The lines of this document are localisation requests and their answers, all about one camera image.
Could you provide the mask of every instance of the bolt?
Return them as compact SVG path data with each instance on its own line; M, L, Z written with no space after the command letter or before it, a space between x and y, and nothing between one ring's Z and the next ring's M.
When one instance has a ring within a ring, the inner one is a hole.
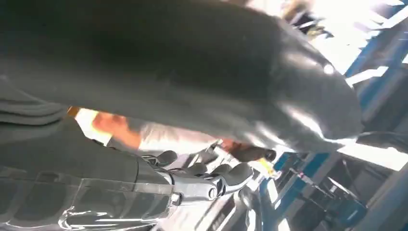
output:
M217 196L216 189L211 188L210 191L208 192L208 197L210 198L210 200L214 200L216 196Z

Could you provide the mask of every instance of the machine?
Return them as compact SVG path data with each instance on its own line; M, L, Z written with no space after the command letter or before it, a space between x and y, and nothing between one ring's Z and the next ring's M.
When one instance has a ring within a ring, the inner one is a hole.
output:
M360 133L357 97L278 18L206 0L0 3L0 226L149 229L171 206L242 189L88 140L69 105L273 149L329 152Z

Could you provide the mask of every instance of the robotic hand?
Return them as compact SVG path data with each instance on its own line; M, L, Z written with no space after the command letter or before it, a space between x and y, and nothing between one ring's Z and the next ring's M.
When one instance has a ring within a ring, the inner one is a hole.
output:
M67 118L52 136L2 146L0 227L48 230L148 228L171 207L240 190L252 169L203 164L165 170L176 154L138 157L103 147Z

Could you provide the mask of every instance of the cable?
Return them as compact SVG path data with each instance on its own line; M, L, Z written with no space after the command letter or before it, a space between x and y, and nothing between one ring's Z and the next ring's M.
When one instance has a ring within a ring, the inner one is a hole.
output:
M342 158L342 162L343 162L343 165L344 165L344 167L345 167L346 174L348 175L348 177L349 177L350 180L351 180L351 185L353 186L354 190L356 191L358 197L361 198L361 193L360 193L360 191L358 190L358 188L356 187L356 185L354 184L354 179L353 179L353 177L351 176L351 173L350 173L350 171L349 171L349 169L348 169L348 166L347 166L347 162L346 162L346 160L345 160L344 158Z

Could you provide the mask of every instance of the blue metal frame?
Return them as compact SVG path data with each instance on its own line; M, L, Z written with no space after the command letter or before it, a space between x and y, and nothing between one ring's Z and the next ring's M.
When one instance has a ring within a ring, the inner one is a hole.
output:
M408 0L403 0L403 2L405 4L408 4ZM394 12L392 12L391 16L400 11L403 7L404 6L395 6ZM385 86L395 74L396 70L392 67L395 67L396 64L400 65L402 59L406 56L408 52L408 34L406 35L407 38L402 38L405 42L402 42L400 49L398 49L396 53L393 54L393 59L390 61L390 63L385 64L388 65L389 69L381 78L372 79L370 85L361 93L360 105L363 112L368 108L369 104L376 97L376 95L378 95L382 87ZM350 77L361 71L361 68L366 63L367 59L370 58L370 55L376 50L379 44L380 39L378 37L371 39L368 45L362 50L361 54L356 58L356 60L346 71L345 76ZM328 153L316 154L315 157L305 166L303 172L307 176L312 177L328 157ZM267 184L268 181L265 180L260 186L260 195L263 205L271 204L268 195ZM296 179L290 189L285 193L285 195L280 198L281 202L276 210L272 206L263 206L262 218L264 231L271 231L277 228L278 224L283 220L286 210L288 209L290 204L295 201L296 197L299 195L299 192L301 192L305 185L306 184L303 181L301 181L300 179Z

